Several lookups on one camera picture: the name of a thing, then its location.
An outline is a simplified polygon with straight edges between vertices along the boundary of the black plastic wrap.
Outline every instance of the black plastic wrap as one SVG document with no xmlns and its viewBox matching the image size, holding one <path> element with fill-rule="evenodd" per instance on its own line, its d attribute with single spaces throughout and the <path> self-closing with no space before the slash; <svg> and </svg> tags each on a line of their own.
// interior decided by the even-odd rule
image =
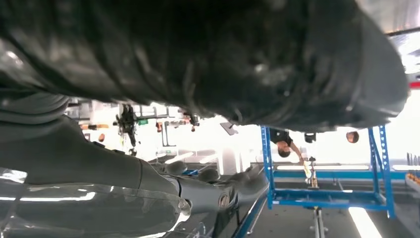
<svg viewBox="0 0 420 238">
<path fill-rule="evenodd" d="M 407 98 L 354 0 L 0 0 L 0 17 L 3 87 L 307 132 L 386 123 Z"/>
</svg>

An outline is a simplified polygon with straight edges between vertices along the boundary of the fluorescent light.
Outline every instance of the fluorescent light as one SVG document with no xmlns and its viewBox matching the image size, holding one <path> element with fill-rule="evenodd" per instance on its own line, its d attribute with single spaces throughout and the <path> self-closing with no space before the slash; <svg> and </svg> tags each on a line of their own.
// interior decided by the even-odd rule
<svg viewBox="0 0 420 238">
<path fill-rule="evenodd" d="M 194 155 L 193 152 L 188 152 L 188 153 L 185 153 L 185 154 L 182 154 L 182 155 L 178 155 L 178 156 L 175 156 L 174 158 L 172 158 L 170 160 L 165 161 L 165 164 L 171 164 L 171 163 L 173 163 L 175 161 L 182 160 L 182 159 L 191 157 L 193 155 Z"/>
<path fill-rule="evenodd" d="M 218 168 L 219 168 L 219 174 L 223 175 L 224 174 L 224 170 L 223 170 L 223 152 L 219 152 L 219 156 L 217 157 L 217 161 L 218 161 Z"/>
<path fill-rule="evenodd" d="M 361 238 L 382 238 L 365 209 L 350 207 L 349 212 Z"/>
<path fill-rule="evenodd" d="M 235 166 L 236 166 L 236 172 L 241 172 L 241 152 L 239 150 L 235 151 Z"/>
<path fill-rule="evenodd" d="M 217 154 L 209 155 L 200 160 L 200 164 L 207 164 L 210 161 L 217 159 Z"/>
<path fill-rule="evenodd" d="M 367 165 L 315 165 L 315 170 L 369 170 Z M 277 170 L 303 170 L 301 165 L 278 166 Z"/>
<path fill-rule="evenodd" d="M 397 171 L 420 170 L 419 165 L 394 165 L 392 168 Z"/>
</svg>

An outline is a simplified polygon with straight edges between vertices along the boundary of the ceiling light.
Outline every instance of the ceiling light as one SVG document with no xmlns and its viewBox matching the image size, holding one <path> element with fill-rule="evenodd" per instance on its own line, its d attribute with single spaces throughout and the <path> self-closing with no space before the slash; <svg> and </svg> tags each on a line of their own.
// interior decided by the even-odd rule
<svg viewBox="0 0 420 238">
<path fill-rule="evenodd" d="M 200 160 L 200 164 L 207 164 L 215 159 L 217 159 L 217 154 L 209 155 Z"/>
<path fill-rule="evenodd" d="M 188 152 L 188 153 L 185 153 L 185 154 L 182 154 L 182 155 L 178 155 L 178 156 L 175 156 L 174 158 L 172 158 L 170 160 L 165 161 L 165 164 L 171 164 L 171 163 L 173 163 L 175 161 L 182 160 L 182 159 L 191 157 L 193 155 L 194 155 L 193 152 Z"/>
</svg>

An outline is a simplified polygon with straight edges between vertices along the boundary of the blue metal frame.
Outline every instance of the blue metal frame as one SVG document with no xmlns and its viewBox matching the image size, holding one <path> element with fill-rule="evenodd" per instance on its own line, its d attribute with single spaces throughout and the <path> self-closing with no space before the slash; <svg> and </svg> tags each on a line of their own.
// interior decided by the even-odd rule
<svg viewBox="0 0 420 238">
<path fill-rule="evenodd" d="M 262 139 L 262 155 L 264 159 L 264 171 L 269 182 L 269 191 L 267 193 L 267 204 L 268 208 L 272 209 L 273 197 L 274 197 L 274 166 L 271 158 L 271 147 L 270 147 L 270 129 L 268 127 L 261 127 L 261 139 Z"/>
<path fill-rule="evenodd" d="M 392 171 L 391 180 L 404 181 L 406 179 L 406 171 Z M 301 170 L 286 170 L 274 171 L 275 178 L 288 178 L 298 179 L 306 178 L 305 174 Z M 374 179 L 373 173 L 370 170 L 362 171 L 349 171 L 349 170 L 331 170 L 331 171 L 317 171 L 316 177 L 318 179 L 346 179 L 346 180 L 372 180 Z M 378 178 L 382 178 L 382 173 L 378 172 Z"/>
<path fill-rule="evenodd" d="M 367 179 L 372 178 L 374 184 L 373 192 L 366 191 L 329 191 L 329 190 L 308 190 L 308 189 L 276 189 L 274 184 L 274 177 L 285 177 L 284 175 L 294 175 L 299 173 L 297 171 L 274 171 L 271 149 L 270 149 L 270 135 L 268 127 L 261 127 L 262 137 L 262 153 L 264 157 L 264 169 L 267 179 L 270 183 L 270 192 L 267 194 L 267 205 L 271 209 L 273 204 L 276 205 L 295 205 L 304 207 L 328 207 L 328 208 L 349 208 L 349 207 L 363 207 L 365 209 L 380 211 L 386 210 L 388 217 L 394 219 L 394 198 L 392 194 L 391 179 L 405 175 L 405 172 L 393 172 L 389 166 L 388 148 L 386 144 L 385 126 L 379 126 L 381 155 L 379 155 L 376 141 L 373 136 L 373 129 L 369 128 L 369 143 L 370 143 L 370 171 L 320 171 L 317 172 L 318 178 L 343 178 L 348 176 L 349 179 Z M 385 188 L 385 199 L 381 195 L 379 189 L 379 179 L 383 180 Z"/>
</svg>

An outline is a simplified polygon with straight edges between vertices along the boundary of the person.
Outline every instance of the person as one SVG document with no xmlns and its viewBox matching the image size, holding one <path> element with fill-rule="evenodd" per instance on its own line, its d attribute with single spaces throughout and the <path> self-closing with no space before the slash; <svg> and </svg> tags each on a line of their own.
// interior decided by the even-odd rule
<svg viewBox="0 0 420 238">
<path fill-rule="evenodd" d="M 293 151 L 299 157 L 299 164 L 302 164 L 303 161 L 305 161 L 305 158 L 302 156 L 302 152 L 290 137 L 289 131 L 270 128 L 270 140 L 277 145 L 277 151 L 280 157 L 287 158 L 291 151 Z"/>
<path fill-rule="evenodd" d="M 359 133 L 357 131 L 351 131 L 346 133 L 347 141 L 354 144 L 359 141 Z"/>
</svg>

